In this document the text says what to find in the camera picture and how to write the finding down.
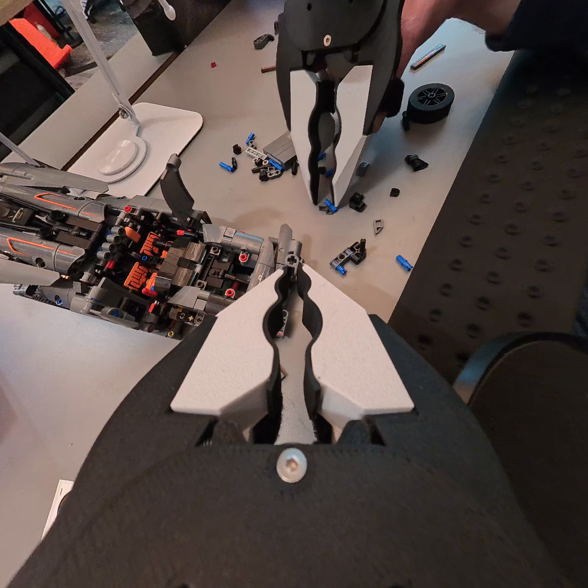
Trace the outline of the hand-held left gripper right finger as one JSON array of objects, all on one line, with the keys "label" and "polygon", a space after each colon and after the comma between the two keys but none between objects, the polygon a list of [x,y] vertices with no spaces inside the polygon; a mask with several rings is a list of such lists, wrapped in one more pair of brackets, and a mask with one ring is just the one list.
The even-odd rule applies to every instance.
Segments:
[{"label": "hand-held left gripper right finger", "polygon": [[298,270],[305,349],[303,391],[315,443],[332,443],[353,421],[415,408],[364,307],[309,265]]}]

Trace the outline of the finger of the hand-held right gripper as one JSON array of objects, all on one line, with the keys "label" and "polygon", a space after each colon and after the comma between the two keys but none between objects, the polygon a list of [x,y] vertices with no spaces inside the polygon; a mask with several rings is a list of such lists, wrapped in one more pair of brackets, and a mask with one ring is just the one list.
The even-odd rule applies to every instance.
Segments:
[{"label": "finger of the hand-held right gripper", "polygon": [[364,122],[372,70],[372,65],[355,66],[337,86],[336,112],[341,132],[334,146],[335,167],[331,186],[332,202],[336,207],[345,200],[367,139]]},{"label": "finger of the hand-held right gripper", "polygon": [[319,198],[318,158],[327,149],[327,113],[316,112],[318,79],[307,70],[290,72],[290,136],[299,171],[314,205]]}]

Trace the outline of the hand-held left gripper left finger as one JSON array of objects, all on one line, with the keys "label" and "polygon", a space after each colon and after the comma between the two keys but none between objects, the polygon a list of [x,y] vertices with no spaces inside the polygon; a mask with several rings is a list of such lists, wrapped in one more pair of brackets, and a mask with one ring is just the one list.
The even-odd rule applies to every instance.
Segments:
[{"label": "hand-held left gripper left finger", "polygon": [[283,397],[275,339],[289,285],[289,271],[277,269],[217,315],[171,402],[175,413],[229,420],[255,443],[276,442]]}]

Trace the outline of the black lego assembly blue pins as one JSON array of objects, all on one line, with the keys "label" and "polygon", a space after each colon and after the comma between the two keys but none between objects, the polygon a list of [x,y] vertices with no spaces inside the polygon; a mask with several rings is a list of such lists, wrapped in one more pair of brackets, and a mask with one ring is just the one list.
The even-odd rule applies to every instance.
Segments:
[{"label": "black lego assembly blue pins", "polygon": [[336,271],[342,276],[345,276],[348,273],[346,265],[348,265],[349,263],[359,265],[365,260],[366,255],[366,239],[362,238],[359,241],[353,243],[351,246],[347,247],[335,258],[333,258],[330,261],[329,265],[331,268],[334,269],[334,271]]}]

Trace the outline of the grey lego car model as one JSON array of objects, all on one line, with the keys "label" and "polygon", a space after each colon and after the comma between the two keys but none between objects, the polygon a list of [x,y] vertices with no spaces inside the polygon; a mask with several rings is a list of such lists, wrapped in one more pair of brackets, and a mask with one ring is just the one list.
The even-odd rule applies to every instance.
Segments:
[{"label": "grey lego car model", "polygon": [[164,199],[114,196],[104,182],[1,164],[1,283],[16,296],[180,340],[275,271],[276,238],[212,224],[173,155]]}]

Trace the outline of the person's right forearm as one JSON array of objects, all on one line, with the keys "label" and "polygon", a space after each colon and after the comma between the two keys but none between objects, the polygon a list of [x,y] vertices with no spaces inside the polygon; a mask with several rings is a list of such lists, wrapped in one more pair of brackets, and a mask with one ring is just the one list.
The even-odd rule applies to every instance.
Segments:
[{"label": "person's right forearm", "polygon": [[569,50],[587,54],[587,1],[521,1],[503,33],[487,33],[491,51]]}]

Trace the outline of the pile of loose lego pieces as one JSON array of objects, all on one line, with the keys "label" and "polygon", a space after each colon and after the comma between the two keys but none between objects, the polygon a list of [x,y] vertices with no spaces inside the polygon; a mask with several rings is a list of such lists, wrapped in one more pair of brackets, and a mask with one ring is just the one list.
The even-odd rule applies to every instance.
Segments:
[{"label": "pile of loose lego pieces", "polygon": [[290,170],[292,175],[296,175],[298,172],[298,159],[296,159],[292,163],[292,166],[288,170],[284,170],[281,168],[278,163],[269,159],[263,152],[263,148],[259,148],[255,143],[256,134],[250,133],[247,136],[245,141],[245,145],[241,146],[239,143],[236,143],[232,146],[233,158],[231,159],[230,163],[226,162],[219,162],[219,167],[224,169],[229,173],[234,173],[238,168],[238,161],[236,159],[237,155],[241,153],[246,154],[249,158],[252,159],[253,167],[252,173],[258,177],[258,180],[261,182],[268,182],[269,180],[280,178],[283,173]]}]

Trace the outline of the black lego wheel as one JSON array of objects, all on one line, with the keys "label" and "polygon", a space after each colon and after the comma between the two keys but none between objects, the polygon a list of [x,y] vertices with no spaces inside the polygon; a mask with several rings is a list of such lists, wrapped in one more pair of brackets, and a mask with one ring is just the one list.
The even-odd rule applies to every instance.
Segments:
[{"label": "black lego wheel", "polygon": [[455,98],[454,90],[445,84],[425,84],[414,90],[402,112],[402,128],[410,130],[411,123],[428,125],[448,117]]}]

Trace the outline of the grey red striped lego tile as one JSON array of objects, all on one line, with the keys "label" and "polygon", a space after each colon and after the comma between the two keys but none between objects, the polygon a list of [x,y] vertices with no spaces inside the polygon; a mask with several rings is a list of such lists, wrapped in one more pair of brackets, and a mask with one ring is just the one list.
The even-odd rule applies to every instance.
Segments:
[{"label": "grey red striped lego tile", "polygon": [[445,51],[445,48],[446,48],[446,45],[444,43],[439,44],[439,45],[431,48],[430,51],[428,51],[426,54],[421,56],[418,60],[415,60],[415,62],[410,64],[410,67],[409,67],[410,70],[417,71],[417,70],[421,69],[427,63],[429,63],[432,59],[437,57],[437,55],[440,55],[441,53],[443,53]]}]

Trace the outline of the person's right hand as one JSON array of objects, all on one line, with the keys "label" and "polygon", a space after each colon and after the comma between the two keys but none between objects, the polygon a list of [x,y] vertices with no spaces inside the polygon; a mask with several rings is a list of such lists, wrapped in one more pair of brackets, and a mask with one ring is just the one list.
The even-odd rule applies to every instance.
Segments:
[{"label": "person's right hand", "polygon": [[491,35],[501,35],[520,1],[405,1],[401,12],[401,77],[416,49],[452,18],[468,22]]}]

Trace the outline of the white metal book stand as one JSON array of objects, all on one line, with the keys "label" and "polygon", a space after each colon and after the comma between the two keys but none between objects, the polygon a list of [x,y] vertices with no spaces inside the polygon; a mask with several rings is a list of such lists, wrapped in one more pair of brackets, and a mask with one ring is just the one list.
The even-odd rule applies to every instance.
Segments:
[{"label": "white metal book stand", "polygon": [[146,195],[171,155],[198,134],[202,115],[149,102],[130,93],[91,30],[81,3],[63,1],[98,66],[96,73],[21,146],[1,135],[11,153],[1,163],[1,186],[58,187],[114,196]]}]

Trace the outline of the black dimpled mat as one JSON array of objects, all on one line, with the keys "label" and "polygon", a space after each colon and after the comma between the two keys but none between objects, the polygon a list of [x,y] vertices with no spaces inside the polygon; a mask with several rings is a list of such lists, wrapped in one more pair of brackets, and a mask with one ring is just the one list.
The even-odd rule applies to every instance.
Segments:
[{"label": "black dimpled mat", "polygon": [[518,51],[389,325],[449,383],[505,334],[572,332],[587,280],[587,58]]}]

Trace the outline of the white sticker sheet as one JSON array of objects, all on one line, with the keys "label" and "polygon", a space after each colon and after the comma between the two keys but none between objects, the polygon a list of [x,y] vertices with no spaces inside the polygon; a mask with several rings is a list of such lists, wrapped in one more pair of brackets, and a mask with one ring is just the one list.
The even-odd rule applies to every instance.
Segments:
[{"label": "white sticker sheet", "polygon": [[57,487],[56,487],[56,490],[55,490],[54,498],[51,503],[51,507],[49,509],[47,521],[46,521],[45,526],[43,528],[41,539],[43,539],[47,535],[49,529],[54,524],[54,522],[58,516],[58,513],[60,511],[60,508],[61,508],[63,502],[65,501],[66,497],[68,496],[69,492],[73,488],[73,485],[74,485],[74,481],[69,481],[69,480],[64,480],[64,479],[59,480]]}]

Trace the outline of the orange plastic bin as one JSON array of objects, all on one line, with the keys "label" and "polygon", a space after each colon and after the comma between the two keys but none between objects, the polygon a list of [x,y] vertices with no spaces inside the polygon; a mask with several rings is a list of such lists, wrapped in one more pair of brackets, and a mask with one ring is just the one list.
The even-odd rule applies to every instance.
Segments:
[{"label": "orange plastic bin", "polygon": [[66,43],[60,47],[43,27],[39,28],[25,18],[14,18],[9,23],[45,58],[53,69],[58,70],[67,62],[72,52],[70,45]]}]

